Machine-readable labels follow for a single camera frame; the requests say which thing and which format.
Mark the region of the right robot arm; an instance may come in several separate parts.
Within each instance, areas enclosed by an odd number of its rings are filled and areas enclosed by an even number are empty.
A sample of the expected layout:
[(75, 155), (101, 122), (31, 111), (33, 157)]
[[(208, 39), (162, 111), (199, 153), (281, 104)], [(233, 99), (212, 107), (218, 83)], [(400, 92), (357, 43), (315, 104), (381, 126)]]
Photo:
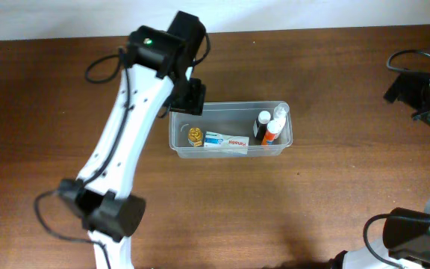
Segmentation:
[[(430, 72), (395, 67), (393, 60), (402, 55), (430, 53), (420, 49), (393, 53), (386, 66), (398, 77), (384, 94), (393, 103), (400, 101), (414, 109), (412, 120), (430, 127)], [(328, 261), (329, 268), (382, 269), (430, 268), (430, 197), (422, 211), (395, 208), (371, 217), (362, 231), (364, 247), (342, 251)]]

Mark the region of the black bottle white cap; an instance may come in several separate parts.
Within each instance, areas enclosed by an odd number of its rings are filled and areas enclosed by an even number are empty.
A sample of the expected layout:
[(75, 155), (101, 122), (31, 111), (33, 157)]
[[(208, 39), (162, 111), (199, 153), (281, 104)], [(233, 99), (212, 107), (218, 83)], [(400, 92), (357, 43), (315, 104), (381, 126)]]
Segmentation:
[(253, 125), (253, 133), (256, 140), (263, 140), (267, 130), (267, 124), (271, 120), (271, 113), (268, 111), (261, 111)]

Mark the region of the white spray bottle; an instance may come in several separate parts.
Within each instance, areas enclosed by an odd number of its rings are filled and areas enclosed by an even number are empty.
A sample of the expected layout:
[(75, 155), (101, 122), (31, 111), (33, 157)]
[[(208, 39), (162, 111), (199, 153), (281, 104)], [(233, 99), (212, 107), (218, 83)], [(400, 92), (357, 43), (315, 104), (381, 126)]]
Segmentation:
[(281, 131), (283, 130), (286, 121), (287, 121), (287, 115), (289, 113), (289, 105), (287, 103), (280, 103), (274, 108), (273, 111), (273, 119), (280, 125), (280, 129), (278, 133), (275, 136), (275, 139), (278, 139), (278, 137), (281, 134)]

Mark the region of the clear plastic container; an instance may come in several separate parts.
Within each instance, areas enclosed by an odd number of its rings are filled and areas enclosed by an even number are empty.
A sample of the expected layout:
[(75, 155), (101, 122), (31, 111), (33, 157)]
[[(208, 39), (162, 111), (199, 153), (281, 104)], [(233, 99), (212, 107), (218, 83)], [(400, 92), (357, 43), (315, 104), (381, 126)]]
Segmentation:
[[(253, 125), (262, 111), (272, 113), (283, 101), (256, 102), (206, 102), (202, 115), (194, 116), (172, 112), (169, 116), (169, 145), (181, 158), (235, 158), (276, 156), (293, 142), (293, 131), (290, 115), (280, 136), (272, 145), (263, 146), (255, 139)], [(228, 136), (248, 137), (246, 152), (232, 152), (227, 146), (208, 148), (194, 147), (188, 140), (191, 128), (199, 128), (203, 133), (214, 132)]]

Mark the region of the white Panadol box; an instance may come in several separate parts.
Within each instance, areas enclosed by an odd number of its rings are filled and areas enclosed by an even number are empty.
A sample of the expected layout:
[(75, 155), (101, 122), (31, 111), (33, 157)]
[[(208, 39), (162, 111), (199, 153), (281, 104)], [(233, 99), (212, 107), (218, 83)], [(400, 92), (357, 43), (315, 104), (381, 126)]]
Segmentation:
[(215, 148), (222, 152), (246, 155), (249, 148), (249, 137), (206, 131), (203, 145), (205, 148)]

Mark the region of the gold lid balm jar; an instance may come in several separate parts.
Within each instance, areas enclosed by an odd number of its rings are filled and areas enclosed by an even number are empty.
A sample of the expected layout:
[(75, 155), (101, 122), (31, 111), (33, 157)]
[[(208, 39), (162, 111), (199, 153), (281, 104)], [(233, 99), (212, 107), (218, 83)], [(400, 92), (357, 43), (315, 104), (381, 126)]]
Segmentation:
[(204, 135), (202, 130), (198, 127), (192, 127), (188, 131), (187, 139), (193, 147), (202, 146), (204, 142)]

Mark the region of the orange tube white cap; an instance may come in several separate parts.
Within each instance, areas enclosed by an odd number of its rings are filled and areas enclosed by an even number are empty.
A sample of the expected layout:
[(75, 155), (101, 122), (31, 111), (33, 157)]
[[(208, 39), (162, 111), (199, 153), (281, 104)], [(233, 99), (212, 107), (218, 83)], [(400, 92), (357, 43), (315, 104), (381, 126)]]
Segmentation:
[(263, 146), (271, 145), (276, 135), (281, 131), (281, 126), (278, 121), (271, 120), (267, 123), (267, 130), (265, 131), (264, 138), (261, 142)]

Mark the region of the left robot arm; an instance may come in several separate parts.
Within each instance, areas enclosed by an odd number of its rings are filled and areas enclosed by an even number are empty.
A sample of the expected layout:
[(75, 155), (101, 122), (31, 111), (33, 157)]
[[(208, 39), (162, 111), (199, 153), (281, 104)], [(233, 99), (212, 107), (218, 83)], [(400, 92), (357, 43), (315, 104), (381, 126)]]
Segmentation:
[(145, 211), (132, 195), (138, 158), (153, 122), (170, 111), (202, 114), (206, 87), (191, 74), (209, 38), (197, 16), (179, 11), (165, 31), (141, 26), (117, 55), (119, 95), (93, 156), (57, 195), (81, 218), (98, 268), (132, 268), (131, 236)]

